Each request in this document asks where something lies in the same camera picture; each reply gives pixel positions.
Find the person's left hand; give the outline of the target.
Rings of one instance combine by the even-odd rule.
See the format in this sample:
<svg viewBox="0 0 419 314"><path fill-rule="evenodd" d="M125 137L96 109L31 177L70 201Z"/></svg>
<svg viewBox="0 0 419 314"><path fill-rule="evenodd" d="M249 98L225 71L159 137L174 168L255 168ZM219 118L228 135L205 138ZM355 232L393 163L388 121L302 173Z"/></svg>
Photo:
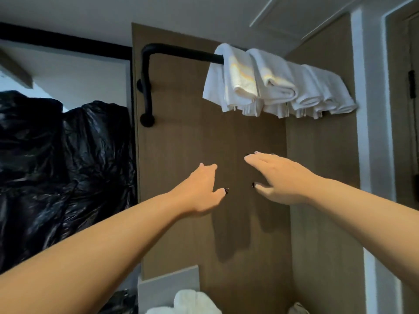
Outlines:
<svg viewBox="0 0 419 314"><path fill-rule="evenodd" d="M170 206L178 216L205 214L221 202L214 202L217 164L199 166L178 186L168 193Z"/></svg>

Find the person's right hand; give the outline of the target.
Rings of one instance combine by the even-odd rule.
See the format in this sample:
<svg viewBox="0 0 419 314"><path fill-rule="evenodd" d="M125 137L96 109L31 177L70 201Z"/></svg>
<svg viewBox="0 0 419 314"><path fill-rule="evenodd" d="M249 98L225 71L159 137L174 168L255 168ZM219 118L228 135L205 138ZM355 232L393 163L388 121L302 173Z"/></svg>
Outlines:
<svg viewBox="0 0 419 314"><path fill-rule="evenodd" d="M266 185L275 189L275 197L266 199L276 203L308 203L325 181L301 164L275 154L255 152L244 160L264 176Z"/></svg>

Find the person's left forearm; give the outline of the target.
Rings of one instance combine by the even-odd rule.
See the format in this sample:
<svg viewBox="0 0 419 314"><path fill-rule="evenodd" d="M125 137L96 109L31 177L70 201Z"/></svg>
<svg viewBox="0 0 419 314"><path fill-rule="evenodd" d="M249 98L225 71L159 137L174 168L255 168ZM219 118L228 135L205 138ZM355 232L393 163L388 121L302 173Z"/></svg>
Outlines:
<svg viewBox="0 0 419 314"><path fill-rule="evenodd" d="M185 211L163 194L47 248L0 275L0 314L95 314Z"/></svg>

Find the person's right forearm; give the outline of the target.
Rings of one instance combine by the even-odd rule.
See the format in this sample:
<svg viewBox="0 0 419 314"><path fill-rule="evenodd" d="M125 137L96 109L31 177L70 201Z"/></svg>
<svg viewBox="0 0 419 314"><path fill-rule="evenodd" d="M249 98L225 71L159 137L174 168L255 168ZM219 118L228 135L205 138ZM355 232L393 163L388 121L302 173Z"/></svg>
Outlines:
<svg viewBox="0 0 419 314"><path fill-rule="evenodd" d="M331 217L419 293L419 211L318 176L306 190L308 203Z"/></svg>

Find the folded white towel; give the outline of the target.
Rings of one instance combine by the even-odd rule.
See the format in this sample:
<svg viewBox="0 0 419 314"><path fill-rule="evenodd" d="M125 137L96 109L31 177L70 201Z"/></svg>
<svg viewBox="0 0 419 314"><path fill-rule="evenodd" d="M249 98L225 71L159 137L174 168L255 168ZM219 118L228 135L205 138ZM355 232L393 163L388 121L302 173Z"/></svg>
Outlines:
<svg viewBox="0 0 419 314"><path fill-rule="evenodd" d="M336 115L357 109L356 102L339 75L310 65L303 64L303 66L310 72L322 94L320 103L306 110L307 116L319 119L323 112Z"/></svg>
<svg viewBox="0 0 419 314"><path fill-rule="evenodd" d="M316 110L323 101L323 95L317 85L315 78L303 65L287 63L294 78L294 84L298 91L296 98L287 103L288 113L296 118L305 116L313 119L320 119L322 111Z"/></svg>
<svg viewBox="0 0 419 314"><path fill-rule="evenodd" d="M259 100L251 56L227 43L220 44L214 53L224 62L210 64L202 97L223 112L240 110L244 116L260 116L264 103Z"/></svg>
<svg viewBox="0 0 419 314"><path fill-rule="evenodd" d="M289 116L287 104L299 93L294 76L285 59L259 49L246 51L254 63L255 79L263 111L278 118Z"/></svg>

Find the grey white box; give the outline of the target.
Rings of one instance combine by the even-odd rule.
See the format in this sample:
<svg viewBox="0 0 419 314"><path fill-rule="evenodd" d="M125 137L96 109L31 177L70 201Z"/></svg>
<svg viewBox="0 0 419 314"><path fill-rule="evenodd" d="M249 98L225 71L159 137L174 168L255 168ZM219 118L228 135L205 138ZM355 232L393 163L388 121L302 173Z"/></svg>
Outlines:
<svg viewBox="0 0 419 314"><path fill-rule="evenodd" d="M147 280L138 280L138 314L145 314L150 308L173 306L175 295L180 290L200 291L199 266L177 270Z"/></svg>

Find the fluffy white towel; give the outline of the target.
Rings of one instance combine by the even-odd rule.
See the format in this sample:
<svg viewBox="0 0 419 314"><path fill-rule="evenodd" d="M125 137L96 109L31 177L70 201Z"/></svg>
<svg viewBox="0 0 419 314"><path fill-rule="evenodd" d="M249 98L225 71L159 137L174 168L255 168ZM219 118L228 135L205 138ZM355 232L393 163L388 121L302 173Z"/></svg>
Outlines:
<svg viewBox="0 0 419 314"><path fill-rule="evenodd" d="M222 314L222 311L205 293L187 289L176 293L172 307L154 307L145 314Z"/></svg>

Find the small white cloth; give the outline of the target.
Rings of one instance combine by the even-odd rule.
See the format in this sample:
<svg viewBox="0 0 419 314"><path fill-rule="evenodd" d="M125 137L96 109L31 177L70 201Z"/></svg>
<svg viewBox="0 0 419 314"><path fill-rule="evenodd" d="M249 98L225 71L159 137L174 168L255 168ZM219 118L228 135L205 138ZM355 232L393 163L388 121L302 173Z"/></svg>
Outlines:
<svg viewBox="0 0 419 314"><path fill-rule="evenodd" d="M299 302L295 302L287 311L287 314L310 314Z"/></svg>

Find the black plastic bag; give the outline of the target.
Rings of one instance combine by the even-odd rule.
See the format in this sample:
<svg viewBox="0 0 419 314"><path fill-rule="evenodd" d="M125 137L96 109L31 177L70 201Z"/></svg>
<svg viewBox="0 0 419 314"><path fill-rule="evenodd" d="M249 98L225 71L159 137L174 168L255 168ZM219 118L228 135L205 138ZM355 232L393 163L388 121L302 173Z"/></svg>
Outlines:
<svg viewBox="0 0 419 314"><path fill-rule="evenodd" d="M0 274L60 240L76 187L62 151L62 107L0 92Z"/></svg>
<svg viewBox="0 0 419 314"><path fill-rule="evenodd" d="M128 108L93 101L64 113L62 149L75 187L58 228L58 241L136 203Z"/></svg>

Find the brown door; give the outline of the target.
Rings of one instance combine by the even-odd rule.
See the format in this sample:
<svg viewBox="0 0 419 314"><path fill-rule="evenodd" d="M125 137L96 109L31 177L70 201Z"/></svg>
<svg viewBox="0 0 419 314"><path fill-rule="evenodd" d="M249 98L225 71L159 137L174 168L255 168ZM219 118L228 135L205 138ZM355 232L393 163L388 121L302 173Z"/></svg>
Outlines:
<svg viewBox="0 0 419 314"><path fill-rule="evenodd" d="M419 0L385 19L396 201L419 212ZM416 75L409 98L408 72Z"/></svg>

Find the white door frame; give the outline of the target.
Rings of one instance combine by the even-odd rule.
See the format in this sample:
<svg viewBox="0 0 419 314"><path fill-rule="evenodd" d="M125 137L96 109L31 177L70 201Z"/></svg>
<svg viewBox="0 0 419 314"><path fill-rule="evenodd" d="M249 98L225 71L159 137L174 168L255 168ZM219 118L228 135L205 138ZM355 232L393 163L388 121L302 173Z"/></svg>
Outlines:
<svg viewBox="0 0 419 314"><path fill-rule="evenodd" d="M414 0L362 0L350 12L360 187L396 200L385 19ZM404 314L402 282L364 249L367 314Z"/></svg>

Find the black metal towel rail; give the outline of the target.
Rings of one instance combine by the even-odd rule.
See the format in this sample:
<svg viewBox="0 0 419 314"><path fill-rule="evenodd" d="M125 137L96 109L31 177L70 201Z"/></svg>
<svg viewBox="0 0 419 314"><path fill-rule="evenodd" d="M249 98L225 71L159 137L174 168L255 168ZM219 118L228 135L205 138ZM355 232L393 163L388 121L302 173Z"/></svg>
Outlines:
<svg viewBox="0 0 419 314"><path fill-rule="evenodd" d="M140 116L140 124L150 128L155 123L153 115L153 101L151 94L151 82L149 78L149 61L154 54L164 54L173 57L187 58L195 61L224 64L222 55L198 51L164 43L150 43L141 50L141 78L137 81L137 90L143 94L144 113Z"/></svg>

